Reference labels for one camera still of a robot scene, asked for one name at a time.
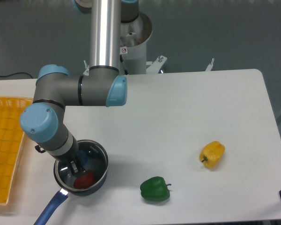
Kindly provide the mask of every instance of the black cable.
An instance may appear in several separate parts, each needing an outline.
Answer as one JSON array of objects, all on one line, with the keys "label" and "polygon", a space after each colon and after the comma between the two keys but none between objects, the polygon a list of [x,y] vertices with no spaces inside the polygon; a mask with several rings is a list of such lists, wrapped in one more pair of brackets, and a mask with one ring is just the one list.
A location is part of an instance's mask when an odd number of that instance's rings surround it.
[{"label": "black cable", "polygon": [[17,74],[26,74],[28,75],[31,79],[33,79],[32,75],[30,75],[29,73],[25,73],[25,72],[18,72],[18,73],[14,73],[14,74],[9,74],[9,75],[6,75],[6,76],[0,76],[0,77],[9,77],[9,76],[13,76],[13,75],[17,75]]}]

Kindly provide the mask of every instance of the pepper stem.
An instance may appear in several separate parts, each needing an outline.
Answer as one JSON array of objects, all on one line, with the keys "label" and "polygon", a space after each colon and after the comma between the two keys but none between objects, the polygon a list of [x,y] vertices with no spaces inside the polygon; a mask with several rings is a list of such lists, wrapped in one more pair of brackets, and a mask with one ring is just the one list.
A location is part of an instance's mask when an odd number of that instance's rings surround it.
[{"label": "pepper stem", "polygon": [[204,162],[204,161],[206,161],[206,162],[208,161],[208,158],[206,156],[203,157],[203,160],[201,162]]}]

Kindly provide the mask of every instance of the white table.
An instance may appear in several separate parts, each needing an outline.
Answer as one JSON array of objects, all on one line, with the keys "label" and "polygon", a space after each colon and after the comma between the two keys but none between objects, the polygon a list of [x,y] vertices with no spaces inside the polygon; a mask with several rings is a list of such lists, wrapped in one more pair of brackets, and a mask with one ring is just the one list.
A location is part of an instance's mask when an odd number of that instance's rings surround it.
[{"label": "white table", "polygon": [[[0,81],[0,95],[32,97],[35,80]],[[109,155],[105,184],[69,198],[50,225],[146,225],[281,219],[281,140],[257,70],[128,77],[123,107],[67,107],[65,125]],[[226,146],[218,167],[201,149]],[[59,190],[54,159],[27,140],[0,225],[33,224]],[[140,184],[162,176],[169,201],[147,203]]]}]

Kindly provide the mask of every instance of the green bell pepper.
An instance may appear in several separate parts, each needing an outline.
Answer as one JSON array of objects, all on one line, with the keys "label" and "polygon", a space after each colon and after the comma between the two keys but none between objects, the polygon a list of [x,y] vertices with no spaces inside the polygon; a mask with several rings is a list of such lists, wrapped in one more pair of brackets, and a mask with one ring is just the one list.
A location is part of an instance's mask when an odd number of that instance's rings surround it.
[{"label": "green bell pepper", "polygon": [[140,185],[141,196],[153,202],[161,202],[170,197],[170,191],[163,177],[152,177]]}]

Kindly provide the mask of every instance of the blue object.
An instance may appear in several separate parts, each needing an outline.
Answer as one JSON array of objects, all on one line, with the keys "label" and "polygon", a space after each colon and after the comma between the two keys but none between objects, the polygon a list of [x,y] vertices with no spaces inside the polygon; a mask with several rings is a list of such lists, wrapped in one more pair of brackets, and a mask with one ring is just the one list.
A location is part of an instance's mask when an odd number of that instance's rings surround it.
[{"label": "blue object", "polygon": [[131,3],[131,4],[133,4],[133,3],[136,3],[138,0],[122,0],[122,2],[124,2],[124,3]]},{"label": "blue object", "polygon": [[82,150],[78,151],[78,158],[79,158],[82,166],[85,166],[89,159],[86,152],[82,151]]},{"label": "blue object", "polygon": [[106,99],[106,106],[122,106],[127,101],[127,79],[118,75],[114,79]]},{"label": "blue object", "polygon": [[67,76],[70,76],[70,72],[64,68],[57,66],[55,64],[49,64],[41,68],[38,74],[37,82],[39,79],[41,79],[43,76],[52,74],[52,73],[63,73],[66,74]]},{"label": "blue object", "polygon": [[22,130],[37,143],[43,143],[53,138],[58,124],[56,112],[45,103],[34,103],[28,106],[20,117]]},{"label": "blue object", "polygon": [[44,211],[38,217],[34,225],[45,225],[54,211],[68,198],[67,195],[58,191],[50,200]]}]

